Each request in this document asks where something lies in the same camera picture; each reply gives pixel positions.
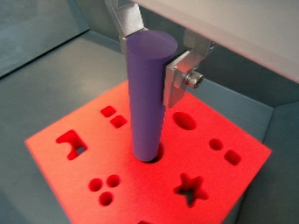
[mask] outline metal bracket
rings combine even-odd
[[[106,0],[106,4],[119,33],[122,52],[126,53],[127,37],[146,29],[139,6],[136,3],[120,6],[118,0]]]
[[[214,41],[190,30],[184,32],[183,43],[191,50],[166,66],[163,105],[167,108],[183,98],[187,86],[198,88],[202,84],[203,75],[195,67],[215,47]]]
[[[127,50],[127,37],[144,28],[144,22],[136,3],[119,5],[118,0],[106,0],[107,9],[114,19],[119,33],[122,52]],[[215,46],[215,42],[186,30],[183,43],[191,48],[179,58],[166,66],[163,105],[171,108],[183,98],[186,88],[198,88],[203,81],[203,75],[195,71],[195,67],[206,58]]]

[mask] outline hole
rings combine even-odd
[[[158,149],[158,154],[154,160],[146,162],[147,164],[155,164],[156,162],[159,162],[162,160],[164,156],[164,146],[162,143],[159,143],[159,149]]]
[[[144,220],[140,220],[136,224],[151,224],[151,223]]]
[[[112,203],[112,200],[114,200],[114,195],[111,192],[103,192],[100,195],[99,195],[99,204],[103,206],[103,207],[107,207],[111,203]]]
[[[188,114],[186,114],[183,112],[176,112],[172,115],[172,119],[182,129],[184,129],[184,130],[195,130],[196,129],[196,122]]]
[[[86,151],[86,148],[80,146],[80,147],[76,149],[76,153],[78,153],[78,155],[80,155],[84,151]]]
[[[102,179],[99,178],[94,178],[90,182],[88,182],[88,189],[92,191],[92,192],[96,192],[100,190],[103,186],[103,181]]]
[[[107,178],[107,185],[110,187],[118,187],[120,184],[120,177],[118,175],[111,175],[108,178]]]
[[[232,165],[238,165],[240,162],[240,155],[234,150],[227,151],[224,158]]]
[[[111,106],[107,106],[106,108],[103,108],[103,109],[100,110],[100,114],[102,114],[104,117],[111,117],[115,113],[116,113],[116,110],[115,110]]]
[[[56,139],[56,143],[58,144],[68,143],[71,145],[68,160],[75,159],[88,149],[88,146],[82,141],[80,136],[74,129],[66,132]]]
[[[112,123],[115,128],[119,129],[126,125],[127,119],[122,115],[118,115],[110,122]]]
[[[222,141],[216,138],[212,138],[210,140],[210,147],[215,150],[215,151],[220,151],[223,148],[223,144]]]
[[[174,193],[186,198],[187,206],[194,207],[196,200],[207,200],[210,195],[202,190],[203,178],[190,178],[182,173],[182,184],[174,188]]]

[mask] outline gray wall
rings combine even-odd
[[[1,0],[0,77],[87,29],[72,0]]]

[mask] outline circular hole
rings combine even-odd
[[[107,185],[110,187],[116,187],[116,186],[119,186],[119,184],[120,184],[120,177],[118,175],[111,175],[107,178]]]
[[[172,114],[172,119],[182,129],[184,130],[196,129],[196,122],[188,114],[183,112],[176,112]]]
[[[146,162],[147,164],[155,164],[156,162],[159,162],[162,160],[164,156],[164,146],[162,143],[159,143],[159,149],[158,149],[158,154],[155,159],[152,159],[151,161]]]
[[[114,200],[114,195],[111,192],[103,192],[100,195],[99,195],[99,204],[103,206],[103,207],[107,207],[111,203],[112,203],[112,200]]]
[[[103,181],[99,178],[94,178],[90,182],[88,182],[88,189],[92,192],[99,191],[99,189],[103,186]]]
[[[223,148],[223,144],[222,141],[216,138],[212,138],[210,140],[210,147],[215,150],[215,151],[220,151]]]

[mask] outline white panel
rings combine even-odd
[[[134,1],[299,83],[299,1]]]

